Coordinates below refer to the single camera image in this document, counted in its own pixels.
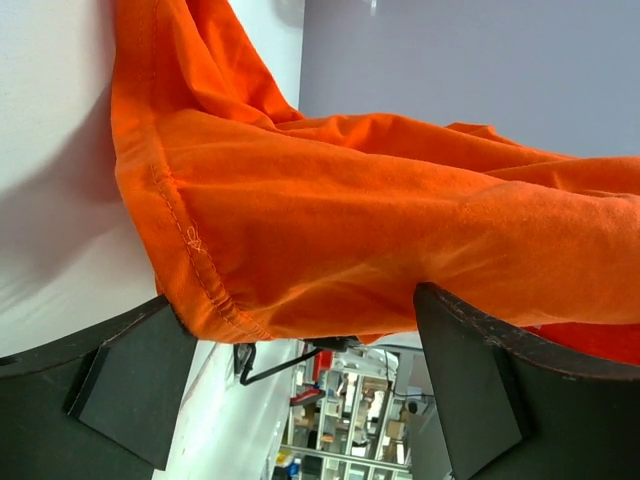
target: orange cloth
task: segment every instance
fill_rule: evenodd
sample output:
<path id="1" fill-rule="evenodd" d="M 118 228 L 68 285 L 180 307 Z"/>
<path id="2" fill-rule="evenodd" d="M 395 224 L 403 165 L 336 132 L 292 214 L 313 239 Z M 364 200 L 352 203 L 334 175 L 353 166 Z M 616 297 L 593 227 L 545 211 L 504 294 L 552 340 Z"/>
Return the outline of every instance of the orange cloth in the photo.
<path id="1" fill-rule="evenodd" d="M 638 158 L 307 119 L 226 0 L 120 0 L 112 107 L 124 201 L 198 337 L 414 330 L 424 281 L 519 326 L 640 322 Z"/>

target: white surface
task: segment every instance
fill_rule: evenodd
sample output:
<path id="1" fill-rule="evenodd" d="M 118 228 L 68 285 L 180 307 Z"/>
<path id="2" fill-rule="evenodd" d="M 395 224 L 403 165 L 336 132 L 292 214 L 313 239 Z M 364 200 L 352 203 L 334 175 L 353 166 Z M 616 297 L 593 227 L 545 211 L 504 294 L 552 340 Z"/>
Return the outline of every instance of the white surface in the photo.
<path id="1" fill-rule="evenodd" d="M 254 373 L 295 357 L 299 343 L 258 345 Z M 248 387 L 235 383 L 231 345 L 217 344 L 187 388 L 169 464 L 153 480 L 259 480 L 275 454 L 289 411 L 293 370 Z"/>
<path id="2" fill-rule="evenodd" d="M 0 357 L 155 296 L 113 177 L 112 4 L 0 2 Z M 302 0 L 234 0 L 297 105 Z"/>

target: orange garment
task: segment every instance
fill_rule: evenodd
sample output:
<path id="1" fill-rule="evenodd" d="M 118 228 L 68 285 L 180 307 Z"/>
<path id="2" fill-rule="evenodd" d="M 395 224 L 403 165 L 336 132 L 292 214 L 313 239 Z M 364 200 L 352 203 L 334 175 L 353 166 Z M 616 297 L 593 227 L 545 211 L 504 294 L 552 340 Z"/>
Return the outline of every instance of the orange garment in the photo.
<path id="1" fill-rule="evenodd" d="M 396 115 L 307 119 L 226 0 L 120 0 L 112 107 L 124 201 L 198 337 L 414 330 L 424 281 L 519 326 L 638 332 L 638 158 Z"/>

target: orange fabric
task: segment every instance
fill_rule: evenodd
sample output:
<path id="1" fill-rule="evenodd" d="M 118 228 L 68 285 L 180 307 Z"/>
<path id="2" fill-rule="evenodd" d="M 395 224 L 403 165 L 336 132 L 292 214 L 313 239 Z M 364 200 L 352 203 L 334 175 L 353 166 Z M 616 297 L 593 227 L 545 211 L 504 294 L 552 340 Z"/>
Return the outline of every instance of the orange fabric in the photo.
<path id="1" fill-rule="evenodd" d="M 414 330 L 424 281 L 519 326 L 640 322 L 638 158 L 307 119 L 226 0 L 120 0 L 112 107 L 124 201 L 201 338 Z"/>

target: stitching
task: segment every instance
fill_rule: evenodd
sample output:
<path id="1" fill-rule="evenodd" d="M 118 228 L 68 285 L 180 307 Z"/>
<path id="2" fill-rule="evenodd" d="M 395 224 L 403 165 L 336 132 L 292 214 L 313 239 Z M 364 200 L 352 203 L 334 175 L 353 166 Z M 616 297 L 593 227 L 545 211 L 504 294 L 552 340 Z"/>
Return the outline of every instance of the stitching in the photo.
<path id="1" fill-rule="evenodd" d="M 155 87 L 156 87 L 156 60 L 155 60 L 155 55 L 156 55 L 157 24 L 158 24 L 158 17 L 157 17 L 158 3 L 159 3 L 159 0 L 155 0 L 154 7 L 153 7 L 153 37 L 152 37 L 152 50 L 151 50 L 152 67 L 151 67 L 151 85 L 150 85 L 150 92 L 149 92 L 150 101 L 152 101 L 151 99 L 153 99 L 153 92 L 155 91 Z M 140 41 L 140 43 L 142 43 L 142 25 L 143 25 L 142 8 L 140 9 L 140 17 L 141 17 L 140 18 L 140 29 L 141 29 L 140 32 L 141 32 L 141 34 L 140 34 L 140 37 L 139 37 L 139 41 Z M 162 139 L 160 138 L 160 135 L 158 135 L 155 121 L 152 121 L 150 126 L 151 126 L 151 128 L 152 128 L 152 130 L 153 130 L 153 132 L 155 134 L 154 136 L 155 136 L 155 138 L 157 140 L 157 143 L 158 143 L 158 146 L 159 146 L 160 151 L 162 153 L 162 156 L 163 156 L 163 158 L 166 159 L 166 151 L 164 149 L 164 144 L 162 143 Z M 231 327 L 239 330 L 240 332 L 242 332 L 244 334 L 247 334 L 247 335 L 251 335 L 251 336 L 255 335 L 255 332 L 245 330 L 244 328 L 242 328 L 240 326 L 240 324 L 238 322 L 236 322 L 235 320 L 232 320 L 231 318 L 228 318 L 226 315 L 224 315 L 220 311 L 220 305 L 218 305 L 218 302 L 216 302 L 214 300 L 214 298 L 211 295 L 211 292 L 205 286 L 204 280 L 200 276 L 200 271 L 198 270 L 198 268 L 197 268 L 197 266 L 195 264 L 195 260 L 193 258 L 192 249 L 197 251 L 198 253 L 204 253 L 207 256 L 207 258 L 209 259 L 209 262 L 211 263 L 211 268 L 212 268 L 213 272 L 217 275 L 216 268 L 215 268 L 215 263 L 213 261 L 213 258 L 211 258 L 211 255 L 207 251 L 206 245 L 203 245 L 203 242 L 202 242 L 202 240 L 200 239 L 200 237 L 198 235 L 197 225 L 195 227 L 194 226 L 190 226 L 187 229 L 186 236 L 185 236 L 185 232 L 183 231 L 182 226 L 180 225 L 180 221 L 178 220 L 178 217 L 177 217 L 177 215 L 176 215 L 176 213 L 175 213 L 175 211 L 173 209 L 173 205 L 169 201 L 169 199 L 166 196 L 163 188 L 160 185 L 160 181 L 158 179 L 158 176 L 157 176 L 157 173 L 156 173 L 156 169 L 155 169 L 153 163 L 149 163 L 149 169 L 151 171 L 151 177 L 152 177 L 153 183 L 156 186 L 156 189 L 158 190 L 158 193 L 160 194 L 160 196 L 164 200 L 165 204 L 167 205 L 167 208 L 169 209 L 169 212 L 171 213 L 171 216 L 173 217 L 173 220 L 174 220 L 174 223 L 176 225 L 176 228 L 178 229 L 178 232 L 180 233 L 182 241 L 185 244 L 185 247 L 186 247 L 186 250 L 187 250 L 187 255 L 189 256 L 189 261 L 191 263 L 191 266 L 194 269 L 196 278 L 198 279 L 198 283 L 200 284 L 200 286 L 202 287 L 202 290 L 204 291 L 205 295 L 207 296 L 207 298 L 211 302 L 211 305 L 214 307 L 214 309 L 218 313 L 218 316 L 220 318 L 222 318 L 222 320 L 227 322 Z M 173 176 L 171 175 L 170 170 L 168 171 L 166 177 L 173 184 L 173 186 L 175 188 L 175 180 L 174 180 Z M 195 223 L 190 218 L 189 218 L 189 221 L 193 225 L 195 225 Z M 231 296 L 229 295 L 227 289 L 224 287 L 224 284 L 222 283 L 222 280 L 219 278 L 219 275 L 218 275 L 218 283 L 221 286 L 221 288 L 223 289 L 223 291 L 225 293 L 225 297 L 229 300 L 230 304 L 235 309 L 235 311 L 238 312 L 238 315 L 240 317 L 244 318 L 245 320 L 247 320 L 254 327 L 254 329 L 258 332 L 258 334 L 262 335 L 263 337 L 266 337 L 266 339 L 269 339 L 269 340 L 272 339 L 273 337 L 261 325 L 257 324 L 255 321 L 253 321 L 253 319 L 251 319 L 246 313 L 244 313 L 242 310 L 240 310 L 234 304 L 234 302 L 231 299 Z"/>
<path id="2" fill-rule="evenodd" d="M 164 151 L 164 148 L 162 147 L 162 142 L 158 142 L 158 143 L 160 144 L 161 149 Z M 178 229 L 178 232 L 180 233 L 180 237 L 182 237 L 182 241 L 185 244 L 185 247 L 186 247 L 186 250 L 187 250 L 187 255 L 189 256 L 189 262 L 191 263 L 191 266 L 193 267 L 193 270 L 194 270 L 194 272 L 196 274 L 196 278 L 198 279 L 198 283 L 200 284 L 200 286 L 204 290 L 204 293 L 207 296 L 207 298 L 209 299 L 209 301 L 211 302 L 211 304 L 213 305 L 213 308 L 215 308 L 215 310 L 218 313 L 218 315 L 220 316 L 220 318 L 222 318 L 224 321 L 226 321 L 229 325 L 231 325 L 232 327 L 240 330 L 242 333 L 253 335 L 252 332 L 245 330 L 240 325 L 238 325 L 235 321 L 233 321 L 232 319 L 228 318 L 226 315 L 224 315 L 220 311 L 220 306 L 214 300 L 214 298 L 211 295 L 211 292 L 209 292 L 209 289 L 204 284 L 204 280 L 200 276 L 200 271 L 198 270 L 198 267 L 195 264 L 195 260 L 194 260 L 193 255 L 192 255 L 192 250 L 191 250 L 190 245 L 189 245 L 190 240 L 188 239 L 187 236 L 185 236 L 185 232 L 182 229 L 182 226 L 180 225 L 180 221 L 178 220 L 178 217 L 177 217 L 177 215 L 175 213 L 175 210 L 173 209 L 173 205 L 171 205 L 171 202 L 169 201 L 169 199 L 167 198 L 166 194 L 164 193 L 164 190 L 160 185 L 160 181 L 158 180 L 156 169 L 155 169 L 155 167 L 153 166 L 152 163 L 149 164 L 149 168 L 151 170 L 151 176 L 152 176 L 152 179 L 153 179 L 153 183 L 156 186 L 156 189 L 158 190 L 158 193 L 160 194 L 160 196 L 164 200 L 165 204 L 167 205 L 167 208 L 169 209 L 169 212 L 171 213 L 171 216 L 173 217 L 173 221 L 174 221 L 174 223 L 176 225 L 176 228 Z M 170 181 L 172 181 L 172 183 L 173 183 L 173 178 L 170 175 L 168 175 L 167 178 Z M 201 252 L 204 252 L 205 255 L 207 256 L 207 258 L 209 258 L 209 260 L 212 263 L 212 268 L 215 271 L 215 266 L 213 265 L 213 259 L 211 258 L 209 253 L 206 251 L 206 249 L 202 249 L 202 248 L 201 248 Z M 245 318 L 246 320 L 249 320 L 256 327 L 258 327 L 259 330 L 261 330 L 261 327 L 259 325 L 255 324 L 244 312 L 242 312 L 240 309 L 238 309 L 235 305 L 234 305 L 234 308 L 236 308 L 236 310 L 238 311 L 238 314 L 241 317 Z"/>

